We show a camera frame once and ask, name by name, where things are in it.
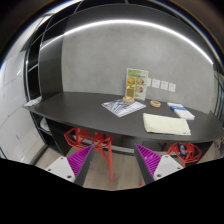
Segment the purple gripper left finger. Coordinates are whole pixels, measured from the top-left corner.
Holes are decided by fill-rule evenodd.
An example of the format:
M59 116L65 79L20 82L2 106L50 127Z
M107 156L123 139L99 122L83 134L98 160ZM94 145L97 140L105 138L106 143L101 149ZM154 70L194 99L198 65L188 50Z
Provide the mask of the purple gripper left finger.
M85 182L93 155L94 146L90 145L69 157L59 157L46 168L46 171L78 186L82 186Z

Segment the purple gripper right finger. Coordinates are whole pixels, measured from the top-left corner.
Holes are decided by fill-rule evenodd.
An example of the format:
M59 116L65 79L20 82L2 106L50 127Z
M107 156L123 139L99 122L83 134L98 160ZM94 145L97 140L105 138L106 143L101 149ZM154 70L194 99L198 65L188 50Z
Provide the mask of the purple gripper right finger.
M150 184L182 169L182 166L171 156L159 155L139 144L136 145L134 155L145 184Z

